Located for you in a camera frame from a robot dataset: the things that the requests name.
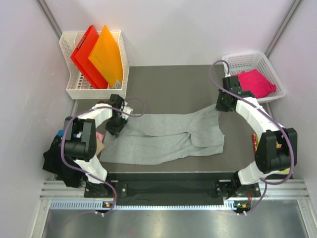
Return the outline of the grey t shirt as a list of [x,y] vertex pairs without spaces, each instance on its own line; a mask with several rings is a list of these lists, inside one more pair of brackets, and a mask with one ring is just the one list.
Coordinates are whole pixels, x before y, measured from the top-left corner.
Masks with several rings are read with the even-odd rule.
[[215,105],[190,114],[147,114],[131,118],[118,137],[106,133],[100,161],[158,165],[188,156],[223,152],[224,134]]

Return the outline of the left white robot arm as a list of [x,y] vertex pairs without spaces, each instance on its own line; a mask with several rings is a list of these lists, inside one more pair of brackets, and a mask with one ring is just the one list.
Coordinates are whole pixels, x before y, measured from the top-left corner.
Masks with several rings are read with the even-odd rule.
[[95,191],[100,196],[110,195],[112,184],[106,180],[108,173],[97,158],[96,129],[106,121],[106,131],[118,137],[132,111],[121,96],[112,94],[109,100],[100,101],[91,109],[65,119],[61,152],[74,161],[90,183],[96,184]]

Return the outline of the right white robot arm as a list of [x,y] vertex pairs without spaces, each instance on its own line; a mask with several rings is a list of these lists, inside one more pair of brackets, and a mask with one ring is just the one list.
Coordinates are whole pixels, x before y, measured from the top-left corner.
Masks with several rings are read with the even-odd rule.
[[232,192],[243,196],[249,191],[250,184],[257,183],[271,174],[286,169],[292,174],[297,164],[296,130],[283,127],[266,113],[250,91],[242,90],[238,77],[225,77],[222,84],[216,109],[239,114],[259,139],[254,161],[234,173]]

